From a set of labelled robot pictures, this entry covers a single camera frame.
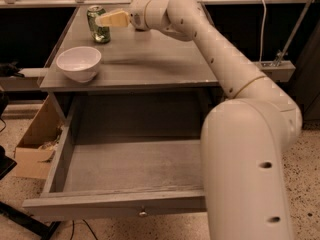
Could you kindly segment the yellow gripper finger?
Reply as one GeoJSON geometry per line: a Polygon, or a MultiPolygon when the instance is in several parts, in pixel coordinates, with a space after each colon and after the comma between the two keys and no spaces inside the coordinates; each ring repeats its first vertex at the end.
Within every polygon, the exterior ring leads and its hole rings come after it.
{"type": "Polygon", "coordinates": [[[126,11],[117,9],[98,16],[95,19],[95,23],[99,27],[127,27],[130,23],[130,18],[126,11]]]}

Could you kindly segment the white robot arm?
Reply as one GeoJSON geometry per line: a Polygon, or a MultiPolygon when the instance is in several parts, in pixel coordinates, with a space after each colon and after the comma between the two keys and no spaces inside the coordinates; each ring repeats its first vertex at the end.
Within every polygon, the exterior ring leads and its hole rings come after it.
{"type": "Polygon", "coordinates": [[[294,240],[282,154],[298,138],[297,104],[213,25],[196,0],[131,0],[100,26],[158,30],[199,49],[227,96],[201,131],[211,240],[294,240]]]}

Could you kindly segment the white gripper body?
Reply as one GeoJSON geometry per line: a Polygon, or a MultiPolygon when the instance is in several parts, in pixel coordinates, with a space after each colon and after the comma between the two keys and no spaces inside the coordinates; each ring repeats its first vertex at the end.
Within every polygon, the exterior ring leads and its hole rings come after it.
{"type": "Polygon", "coordinates": [[[129,15],[131,24],[138,30],[147,31],[146,9],[150,0],[130,0],[129,15]]]}

